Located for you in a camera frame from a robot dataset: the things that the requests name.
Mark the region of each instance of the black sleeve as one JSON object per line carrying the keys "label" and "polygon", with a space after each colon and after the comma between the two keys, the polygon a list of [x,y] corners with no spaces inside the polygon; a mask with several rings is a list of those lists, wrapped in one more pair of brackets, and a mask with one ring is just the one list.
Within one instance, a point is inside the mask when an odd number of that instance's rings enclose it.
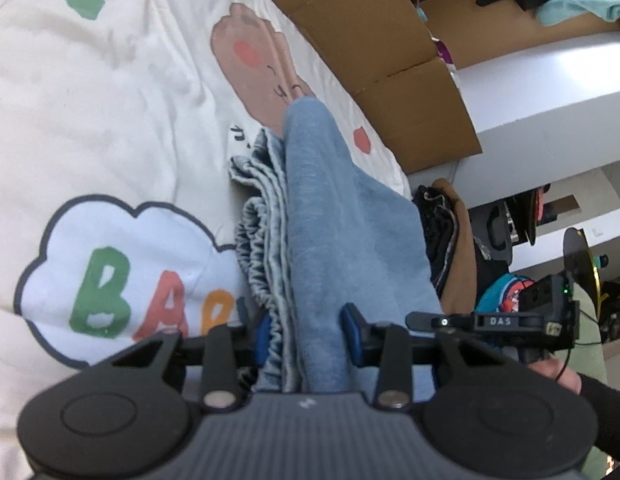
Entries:
{"label": "black sleeve", "polygon": [[620,391],[580,374],[581,397],[594,408],[599,420],[595,446],[620,462]]}

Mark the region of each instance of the silver screw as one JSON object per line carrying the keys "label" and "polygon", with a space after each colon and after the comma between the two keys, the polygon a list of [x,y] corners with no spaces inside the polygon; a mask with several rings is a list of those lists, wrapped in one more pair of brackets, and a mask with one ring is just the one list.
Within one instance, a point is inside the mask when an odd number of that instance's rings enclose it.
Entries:
{"label": "silver screw", "polygon": [[215,390],[203,396],[203,403],[210,408],[224,410],[236,402],[236,396],[226,390]]}
{"label": "silver screw", "polygon": [[379,395],[378,402],[384,408],[392,408],[393,410],[401,409],[410,404],[410,397],[404,392],[397,390],[386,390]]}

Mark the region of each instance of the bed sheet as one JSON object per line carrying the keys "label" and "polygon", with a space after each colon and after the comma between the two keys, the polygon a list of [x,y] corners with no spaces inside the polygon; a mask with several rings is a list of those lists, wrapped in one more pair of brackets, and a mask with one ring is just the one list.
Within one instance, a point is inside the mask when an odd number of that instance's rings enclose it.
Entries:
{"label": "bed sheet", "polygon": [[270,0],[0,0],[0,480],[29,397],[165,326],[251,308],[229,179],[316,95],[409,196],[360,109]]}

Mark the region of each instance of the hand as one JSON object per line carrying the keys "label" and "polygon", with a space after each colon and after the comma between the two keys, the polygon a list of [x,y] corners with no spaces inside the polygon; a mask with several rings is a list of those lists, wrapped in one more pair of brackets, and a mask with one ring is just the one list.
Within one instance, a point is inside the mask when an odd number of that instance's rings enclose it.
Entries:
{"label": "hand", "polygon": [[[564,367],[564,362],[556,359],[546,359],[545,361],[537,361],[528,365],[528,368],[535,372],[554,380],[559,375],[561,369]],[[565,368],[564,374],[559,378],[559,384],[564,388],[568,388],[570,391],[579,395],[581,393],[581,377],[571,368]]]}

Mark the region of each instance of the ribbed gray surface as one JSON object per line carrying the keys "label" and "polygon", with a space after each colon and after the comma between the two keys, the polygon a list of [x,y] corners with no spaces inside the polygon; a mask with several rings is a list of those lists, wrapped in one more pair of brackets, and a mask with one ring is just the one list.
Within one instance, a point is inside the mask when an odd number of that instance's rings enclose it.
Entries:
{"label": "ribbed gray surface", "polygon": [[[170,464],[144,480],[486,480],[448,461],[403,415],[359,394],[256,394],[205,419]],[[555,480],[583,480],[577,473]]]}

